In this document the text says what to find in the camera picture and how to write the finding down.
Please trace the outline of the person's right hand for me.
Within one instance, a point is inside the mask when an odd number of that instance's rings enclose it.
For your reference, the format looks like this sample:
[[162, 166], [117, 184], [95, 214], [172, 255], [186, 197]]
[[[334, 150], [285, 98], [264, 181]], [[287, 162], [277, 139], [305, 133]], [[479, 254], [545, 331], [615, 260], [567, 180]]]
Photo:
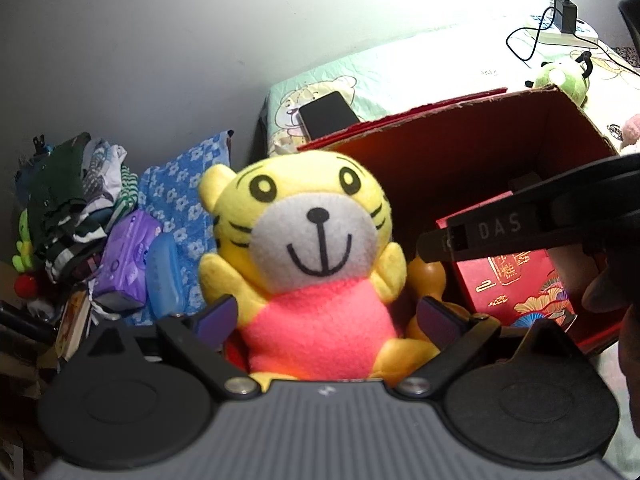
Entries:
[[594, 312], [625, 310], [618, 360], [629, 392], [632, 426], [639, 434], [639, 257], [609, 252], [606, 269], [588, 285], [582, 304]]

